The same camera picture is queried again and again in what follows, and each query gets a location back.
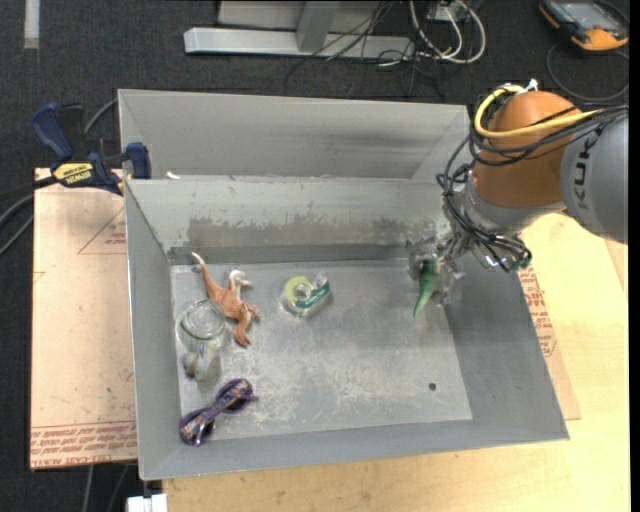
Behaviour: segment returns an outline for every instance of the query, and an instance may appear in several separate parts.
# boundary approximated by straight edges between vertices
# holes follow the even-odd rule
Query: toy dinosaur
[[[241,347],[250,345],[251,341],[245,331],[249,326],[249,322],[251,322],[253,318],[258,318],[260,314],[255,307],[250,306],[240,299],[240,288],[251,284],[249,281],[243,279],[245,277],[244,272],[239,270],[231,271],[228,278],[228,288],[223,288],[217,285],[211,278],[211,274],[209,274],[204,260],[195,252],[191,254],[200,264],[209,299],[222,308],[222,312],[227,318],[236,321],[236,326],[233,329],[233,339],[236,340]]]
[[[420,310],[425,306],[433,293],[440,286],[440,269],[438,261],[435,259],[427,259],[422,263],[420,276],[418,278],[420,284],[420,294],[413,308],[413,317],[417,317]]]

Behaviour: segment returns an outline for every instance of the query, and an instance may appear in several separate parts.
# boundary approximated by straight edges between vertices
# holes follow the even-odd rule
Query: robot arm
[[[439,176],[450,233],[408,247],[414,278],[440,261],[439,302],[452,301],[455,260],[466,252],[487,268],[526,267],[519,234],[547,213],[567,210],[597,236],[627,243],[628,106],[583,112],[530,88],[506,85],[481,102]],[[467,145],[473,160],[452,171]]]

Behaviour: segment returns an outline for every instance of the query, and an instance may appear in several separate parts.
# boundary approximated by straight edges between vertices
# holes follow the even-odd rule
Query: blue clamp
[[[129,144],[125,153],[106,160],[97,152],[90,152],[86,157],[76,160],[73,145],[60,124],[58,110],[57,103],[49,103],[31,117],[31,125],[37,137],[53,149],[57,156],[56,163],[50,168],[52,179],[47,181],[47,185],[58,182],[65,187],[88,186],[122,194],[122,180],[105,164],[116,161],[121,163],[127,159],[133,165],[134,178],[151,178],[149,152],[141,142]]]

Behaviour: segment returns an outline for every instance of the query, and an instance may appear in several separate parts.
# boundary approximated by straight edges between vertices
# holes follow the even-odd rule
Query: black carpet
[[[629,16],[629,0],[610,3]],[[0,194],[29,184],[33,168],[53,163],[30,125],[38,108],[54,101],[79,102],[93,114],[120,88],[449,103],[471,110],[497,85],[536,78],[541,88],[564,95],[545,64],[559,36],[538,12],[537,0],[476,1],[487,31],[484,56],[470,65],[425,62],[415,71],[404,65],[382,71],[346,59],[299,64],[297,58],[185,55],[184,32],[213,25],[214,2],[41,4],[38,50],[24,49],[24,0],[0,5]],[[406,33],[408,27],[406,2],[396,2],[376,31]],[[622,58],[584,58],[562,44],[556,59],[565,85],[582,95],[606,96],[628,80],[628,61]],[[628,101],[628,92],[616,98],[617,103]],[[93,144],[102,140],[116,148],[115,113],[105,115],[91,135]],[[0,203],[0,215],[11,204]],[[30,215],[28,206],[0,226],[0,248]],[[28,467],[32,235],[27,229],[0,255],[0,511],[79,511],[88,468],[31,472]],[[88,510],[106,510],[123,471],[113,510],[120,510],[126,496],[144,491],[135,467],[97,466]]]

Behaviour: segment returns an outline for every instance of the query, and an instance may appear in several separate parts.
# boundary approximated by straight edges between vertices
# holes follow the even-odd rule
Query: gray metal bin
[[[123,146],[143,142],[153,167],[125,192],[143,479],[567,438],[517,276],[463,258],[462,300],[412,317],[405,244],[447,227],[435,174],[464,137],[463,107],[119,99]],[[174,335],[206,297],[192,251],[219,283],[244,271],[243,300],[261,311],[253,344],[227,344],[209,385],[185,374]],[[283,283],[318,272],[332,302],[293,317]],[[259,401],[220,416],[203,446],[183,443],[181,416],[234,377]]]

